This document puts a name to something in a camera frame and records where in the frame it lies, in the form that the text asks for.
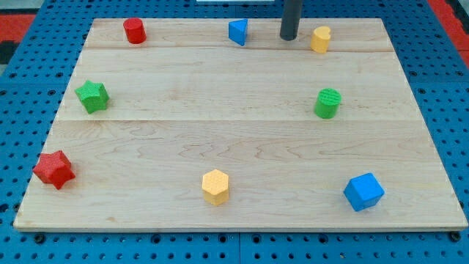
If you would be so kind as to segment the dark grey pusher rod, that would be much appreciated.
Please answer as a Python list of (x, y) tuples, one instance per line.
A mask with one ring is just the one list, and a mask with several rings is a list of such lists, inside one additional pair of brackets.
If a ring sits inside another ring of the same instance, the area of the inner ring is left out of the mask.
[(291, 41), (298, 35), (303, 0), (286, 0), (281, 18), (280, 38)]

